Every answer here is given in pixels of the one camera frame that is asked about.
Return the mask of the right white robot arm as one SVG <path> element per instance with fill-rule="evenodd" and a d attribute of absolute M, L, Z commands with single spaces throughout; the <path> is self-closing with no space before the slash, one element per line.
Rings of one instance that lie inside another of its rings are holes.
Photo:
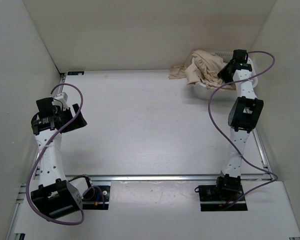
<path fill-rule="evenodd" d="M 246 50 L 236 49 L 232 59 L 218 73 L 225 83 L 234 83 L 237 98 L 228 116 L 230 140 L 228 161 L 217 178 L 214 193 L 220 200 L 228 200 L 241 190 L 241 154 L 250 132 L 256 127 L 264 102 L 257 98 L 253 82 L 243 81 L 253 75 Z"/>

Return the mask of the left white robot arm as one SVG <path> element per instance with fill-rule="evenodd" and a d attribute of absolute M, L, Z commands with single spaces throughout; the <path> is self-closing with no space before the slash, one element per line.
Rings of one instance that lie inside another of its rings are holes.
<path fill-rule="evenodd" d="M 83 174 L 67 180 L 61 153 L 62 134 L 58 132 L 73 119 L 65 93 L 36 101 L 38 113 L 31 120 L 31 127 L 39 152 L 43 154 L 39 162 L 38 188 L 30 193 L 35 207 L 45 216 L 58 219 L 82 210 L 83 200 L 90 200 L 95 194 L 90 178 Z"/>

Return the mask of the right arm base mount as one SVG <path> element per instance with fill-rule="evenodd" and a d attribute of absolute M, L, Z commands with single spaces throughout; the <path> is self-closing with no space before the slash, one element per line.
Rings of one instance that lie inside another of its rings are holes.
<path fill-rule="evenodd" d="M 194 192 L 199 195 L 201 212 L 244 212 L 248 210 L 244 197 L 229 207 L 244 193 L 242 186 L 237 192 L 218 193 L 216 185 L 198 185 Z"/>

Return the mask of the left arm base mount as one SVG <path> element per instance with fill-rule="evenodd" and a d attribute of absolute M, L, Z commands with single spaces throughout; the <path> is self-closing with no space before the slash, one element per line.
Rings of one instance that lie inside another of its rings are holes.
<path fill-rule="evenodd" d="M 108 210 L 110 204 L 110 185 L 96 185 L 86 175 L 79 175 L 71 178 L 69 183 L 78 191 L 81 197 L 84 210 Z"/>

